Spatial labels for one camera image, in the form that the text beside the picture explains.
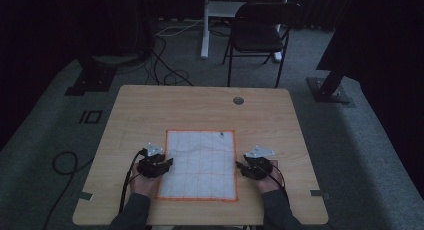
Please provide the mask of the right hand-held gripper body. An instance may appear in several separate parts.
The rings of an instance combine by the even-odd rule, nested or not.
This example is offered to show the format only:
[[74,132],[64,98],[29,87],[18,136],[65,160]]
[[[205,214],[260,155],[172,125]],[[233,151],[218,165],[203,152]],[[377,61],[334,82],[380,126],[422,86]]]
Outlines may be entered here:
[[271,174],[273,165],[268,159],[275,154],[274,150],[255,146],[251,151],[244,154],[246,162],[247,178],[253,180],[262,180]]

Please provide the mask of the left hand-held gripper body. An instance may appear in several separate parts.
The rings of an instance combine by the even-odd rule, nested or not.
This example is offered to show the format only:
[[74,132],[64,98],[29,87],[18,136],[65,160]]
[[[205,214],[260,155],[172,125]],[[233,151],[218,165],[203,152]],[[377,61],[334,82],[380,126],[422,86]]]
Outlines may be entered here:
[[165,165],[165,154],[161,147],[151,142],[141,150],[141,159],[138,163],[138,172],[146,178],[156,178],[162,175]]

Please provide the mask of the white cloth with orange grid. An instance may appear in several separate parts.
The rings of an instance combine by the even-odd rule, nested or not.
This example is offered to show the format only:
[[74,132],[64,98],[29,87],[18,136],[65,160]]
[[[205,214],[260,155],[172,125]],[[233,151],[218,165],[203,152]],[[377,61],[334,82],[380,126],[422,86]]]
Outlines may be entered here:
[[173,165],[159,184],[158,199],[238,200],[233,130],[168,130],[166,155]]

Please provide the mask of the person's right hand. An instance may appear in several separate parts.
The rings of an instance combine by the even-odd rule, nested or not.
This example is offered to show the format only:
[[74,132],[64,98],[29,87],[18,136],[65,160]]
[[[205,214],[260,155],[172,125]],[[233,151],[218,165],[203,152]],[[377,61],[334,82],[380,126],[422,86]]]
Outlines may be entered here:
[[283,185],[283,177],[278,169],[278,162],[276,160],[271,160],[270,163],[273,165],[271,174],[262,180],[254,182],[255,187],[261,194],[279,190]]

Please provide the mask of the person's left hand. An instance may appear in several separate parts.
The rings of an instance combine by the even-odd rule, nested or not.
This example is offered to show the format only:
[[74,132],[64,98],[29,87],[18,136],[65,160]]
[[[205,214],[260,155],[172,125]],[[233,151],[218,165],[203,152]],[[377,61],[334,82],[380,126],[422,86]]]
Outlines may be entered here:
[[146,178],[138,172],[138,163],[132,168],[130,189],[132,193],[144,195],[146,197],[154,197],[158,188],[161,177]]

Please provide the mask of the grey tape strip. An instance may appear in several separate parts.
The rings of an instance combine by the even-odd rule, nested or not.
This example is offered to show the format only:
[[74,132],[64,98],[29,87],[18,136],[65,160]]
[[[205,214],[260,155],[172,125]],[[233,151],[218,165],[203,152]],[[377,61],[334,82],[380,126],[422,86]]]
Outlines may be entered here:
[[320,189],[311,189],[310,194],[311,196],[314,196],[314,197],[322,197],[323,200],[330,199],[330,195]]

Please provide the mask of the black slanted stand with base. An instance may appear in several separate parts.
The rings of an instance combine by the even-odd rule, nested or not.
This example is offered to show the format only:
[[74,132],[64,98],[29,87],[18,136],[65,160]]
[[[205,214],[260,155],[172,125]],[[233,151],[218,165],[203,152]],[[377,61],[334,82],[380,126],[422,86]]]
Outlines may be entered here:
[[337,103],[346,108],[355,108],[353,99],[341,86],[343,77],[344,74],[340,71],[330,71],[326,78],[307,77],[306,82],[316,102]]

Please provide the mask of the black stand with flat base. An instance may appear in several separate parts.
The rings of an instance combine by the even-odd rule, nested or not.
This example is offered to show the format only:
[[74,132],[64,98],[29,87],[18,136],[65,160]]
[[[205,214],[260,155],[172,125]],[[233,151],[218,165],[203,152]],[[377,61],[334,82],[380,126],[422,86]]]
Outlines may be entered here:
[[66,96],[83,96],[86,92],[108,92],[120,68],[140,66],[148,55],[82,57],[75,83],[68,87]]

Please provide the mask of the black folding chair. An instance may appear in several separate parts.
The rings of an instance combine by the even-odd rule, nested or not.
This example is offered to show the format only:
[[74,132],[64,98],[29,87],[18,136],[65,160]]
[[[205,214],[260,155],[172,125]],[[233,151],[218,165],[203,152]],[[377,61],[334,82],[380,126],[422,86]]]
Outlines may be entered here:
[[297,24],[302,8],[298,3],[251,2],[243,4],[231,23],[222,63],[229,60],[227,86],[231,85],[234,58],[265,57],[281,53],[276,82],[280,83],[291,29]]

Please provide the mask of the white desk frame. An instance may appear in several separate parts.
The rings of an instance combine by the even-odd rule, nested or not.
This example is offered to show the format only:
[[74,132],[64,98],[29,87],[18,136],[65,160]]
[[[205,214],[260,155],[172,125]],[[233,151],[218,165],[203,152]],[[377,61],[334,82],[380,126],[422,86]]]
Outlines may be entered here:
[[224,17],[233,18],[239,7],[243,5],[243,2],[232,2],[232,1],[211,1],[204,0],[203,4],[203,37],[201,44],[200,57],[207,59],[209,57],[209,43],[210,43],[210,31],[209,31],[209,18],[210,17]]

